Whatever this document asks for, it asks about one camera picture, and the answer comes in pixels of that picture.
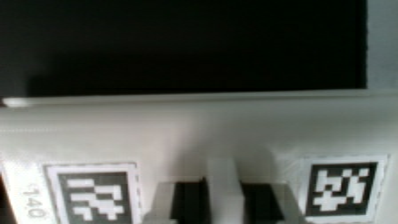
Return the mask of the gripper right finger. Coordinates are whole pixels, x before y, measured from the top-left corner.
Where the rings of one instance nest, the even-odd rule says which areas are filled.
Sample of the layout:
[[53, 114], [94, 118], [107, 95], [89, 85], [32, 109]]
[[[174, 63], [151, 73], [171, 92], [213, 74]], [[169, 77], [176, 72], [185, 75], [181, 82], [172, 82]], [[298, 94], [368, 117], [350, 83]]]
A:
[[243, 224], [277, 224], [284, 220], [272, 186], [240, 183], [243, 192]]

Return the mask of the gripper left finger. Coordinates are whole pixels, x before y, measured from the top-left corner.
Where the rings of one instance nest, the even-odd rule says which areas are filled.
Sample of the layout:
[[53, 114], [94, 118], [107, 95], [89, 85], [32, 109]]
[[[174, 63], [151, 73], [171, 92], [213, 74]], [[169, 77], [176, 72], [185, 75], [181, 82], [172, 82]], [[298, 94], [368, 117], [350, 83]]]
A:
[[171, 219], [178, 224], [210, 224], [208, 181], [178, 182], [174, 186]]

